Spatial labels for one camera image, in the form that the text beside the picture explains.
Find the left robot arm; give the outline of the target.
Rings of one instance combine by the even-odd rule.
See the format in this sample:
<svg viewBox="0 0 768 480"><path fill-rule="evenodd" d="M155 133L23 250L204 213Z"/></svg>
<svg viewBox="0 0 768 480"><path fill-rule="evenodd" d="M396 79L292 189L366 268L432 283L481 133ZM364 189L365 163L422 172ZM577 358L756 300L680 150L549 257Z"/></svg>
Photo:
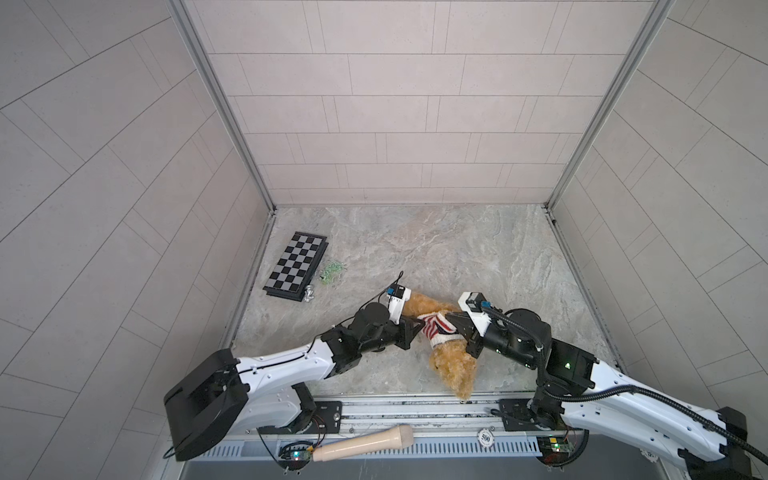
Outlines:
<svg viewBox="0 0 768 480"><path fill-rule="evenodd" d="M389 345L407 350L424 326L408 316L392 321L385 305L369 303L307 346L259 357L234 357L230 349L212 353L163 398L169 455L191 460L230 432L305 429L316 411L308 383L349 371L367 352Z"/></svg>

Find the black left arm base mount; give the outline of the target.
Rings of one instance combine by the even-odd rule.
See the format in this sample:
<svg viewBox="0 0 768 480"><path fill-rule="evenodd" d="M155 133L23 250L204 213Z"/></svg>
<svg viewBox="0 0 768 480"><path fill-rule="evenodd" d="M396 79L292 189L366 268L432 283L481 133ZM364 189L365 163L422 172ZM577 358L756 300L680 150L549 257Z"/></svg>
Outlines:
<svg viewBox="0 0 768 480"><path fill-rule="evenodd" d="M316 401L304 383L279 391L266 403L268 418L257 431L262 434L337 434L340 431L343 404L340 401Z"/></svg>

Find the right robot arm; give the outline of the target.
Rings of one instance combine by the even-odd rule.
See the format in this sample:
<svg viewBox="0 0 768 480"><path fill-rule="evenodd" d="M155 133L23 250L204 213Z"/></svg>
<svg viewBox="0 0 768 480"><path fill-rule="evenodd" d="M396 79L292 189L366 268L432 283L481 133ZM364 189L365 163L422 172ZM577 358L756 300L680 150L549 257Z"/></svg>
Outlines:
<svg viewBox="0 0 768 480"><path fill-rule="evenodd" d="M595 355L553 338L527 309L502 312L487 302L446 316L478 356L488 349L536 373L531 423L556 423L610 437L685 470L692 479L750 479L767 456L748 441L746 417L670 397Z"/></svg>

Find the knitted american flag sweater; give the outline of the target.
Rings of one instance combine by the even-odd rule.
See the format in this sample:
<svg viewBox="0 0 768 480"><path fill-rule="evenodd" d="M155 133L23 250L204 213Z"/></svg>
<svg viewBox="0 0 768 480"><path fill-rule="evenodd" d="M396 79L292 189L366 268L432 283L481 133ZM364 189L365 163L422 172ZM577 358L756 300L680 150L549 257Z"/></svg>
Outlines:
<svg viewBox="0 0 768 480"><path fill-rule="evenodd" d="M423 323L421 332L427 337L430 347L436 349L439 345L450 341L463 340L464 337L456 327L447 320L446 311L438 311L420 315Z"/></svg>

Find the tan plush teddy bear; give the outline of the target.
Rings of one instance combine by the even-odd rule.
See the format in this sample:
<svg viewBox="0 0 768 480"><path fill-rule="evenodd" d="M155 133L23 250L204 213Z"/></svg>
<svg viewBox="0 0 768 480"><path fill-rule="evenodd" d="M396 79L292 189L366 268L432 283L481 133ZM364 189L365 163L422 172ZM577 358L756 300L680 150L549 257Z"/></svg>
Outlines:
<svg viewBox="0 0 768 480"><path fill-rule="evenodd" d="M461 312L461 309L451 303L432 299L421 293L412 292L404 306L403 314L407 317L418 318L420 315L438 311ZM477 373L477 360L466 352L465 339L456 340L431 348L429 357L430 368L439 376L442 383L462 401L468 400L474 389Z"/></svg>

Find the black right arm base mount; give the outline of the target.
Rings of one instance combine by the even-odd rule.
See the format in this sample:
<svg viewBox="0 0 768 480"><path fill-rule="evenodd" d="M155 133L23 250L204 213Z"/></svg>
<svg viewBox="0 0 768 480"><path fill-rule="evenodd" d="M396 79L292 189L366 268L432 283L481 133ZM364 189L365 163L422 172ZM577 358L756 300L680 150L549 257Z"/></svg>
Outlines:
<svg viewBox="0 0 768 480"><path fill-rule="evenodd" d="M565 431L570 426L563 420L564 404L578 400L580 395L537 389L530 397L503 398L486 412L501 419L506 431Z"/></svg>

